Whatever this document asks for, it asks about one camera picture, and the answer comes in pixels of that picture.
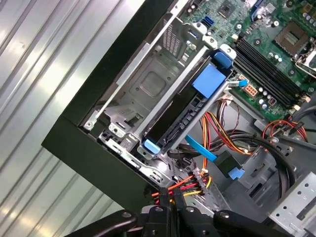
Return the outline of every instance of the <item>red wire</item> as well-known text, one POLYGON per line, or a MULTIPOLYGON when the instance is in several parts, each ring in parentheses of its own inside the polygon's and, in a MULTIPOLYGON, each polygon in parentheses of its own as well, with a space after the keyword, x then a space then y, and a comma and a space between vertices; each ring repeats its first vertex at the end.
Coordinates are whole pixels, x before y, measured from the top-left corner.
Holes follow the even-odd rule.
POLYGON ((218 136, 223 140, 223 142, 231 149, 234 150, 230 143, 226 140, 225 137, 223 137, 223 135, 218 131, 217 127, 215 126, 215 124, 213 123, 212 119, 210 118, 210 115, 206 114, 207 119, 209 120, 209 122, 212 124, 212 127, 214 128, 215 132, 218 134, 218 136))

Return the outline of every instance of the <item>metal sheet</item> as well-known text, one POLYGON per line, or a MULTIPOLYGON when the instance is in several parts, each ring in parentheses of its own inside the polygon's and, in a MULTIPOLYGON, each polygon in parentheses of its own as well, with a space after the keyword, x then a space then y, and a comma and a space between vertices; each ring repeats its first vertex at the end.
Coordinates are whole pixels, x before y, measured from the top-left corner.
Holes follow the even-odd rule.
POLYGON ((40 144, 143 2, 0 2, 0 236, 64 236, 120 209, 40 144))

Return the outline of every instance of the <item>chip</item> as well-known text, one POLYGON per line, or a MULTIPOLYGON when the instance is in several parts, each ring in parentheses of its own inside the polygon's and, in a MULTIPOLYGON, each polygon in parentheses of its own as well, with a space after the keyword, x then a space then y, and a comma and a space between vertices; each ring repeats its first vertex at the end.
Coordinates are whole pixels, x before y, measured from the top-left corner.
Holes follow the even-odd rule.
POLYGON ((217 10, 224 18, 229 18, 235 11, 236 7, 228 0, 225 0, 217 10))
POLYGON ((302 8, 302 13, 309 13, 312 10, 313 6, 307 3, 303 8, 302 8))
POLYGON ((275 38, 275 42, 288 54, 294 56, 308 41, 308 35, 295 22, 290 22, 275 38))

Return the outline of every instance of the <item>black connector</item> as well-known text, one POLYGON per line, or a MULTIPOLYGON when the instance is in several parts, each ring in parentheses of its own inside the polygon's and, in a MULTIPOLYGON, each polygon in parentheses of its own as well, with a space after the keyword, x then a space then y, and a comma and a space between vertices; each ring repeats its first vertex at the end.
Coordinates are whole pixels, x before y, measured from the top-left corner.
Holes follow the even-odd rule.
POLYGON ((242 168, 240 163, 228 151, 221 153, 214 161, 214 164, 219 168, 226 178, 232 179, 235 179, 232 177, 235 176, 235 174, 232 174, 231 171, 236 170, 238 172, 238 170, 241 170, 242 168))
POLYGON ((295 132, 297 132, 302 126, 304 126, 303 122, 299 122, 295 127, 293 127, 288 135, 293 135, 295 132))

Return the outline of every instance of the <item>capacitor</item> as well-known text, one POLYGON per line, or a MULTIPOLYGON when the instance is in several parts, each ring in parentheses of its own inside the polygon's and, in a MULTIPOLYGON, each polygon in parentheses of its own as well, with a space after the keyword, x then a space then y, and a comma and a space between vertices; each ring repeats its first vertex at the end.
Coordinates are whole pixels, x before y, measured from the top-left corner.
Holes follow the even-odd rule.
POLYGON ((274 21, 272 27, 278 27, 280 25, 279 21, 274 21))
POLYGON ((258 14, 256 17, 255 17, 255 21, 260 21, 262 20, 262 15, 258 14))

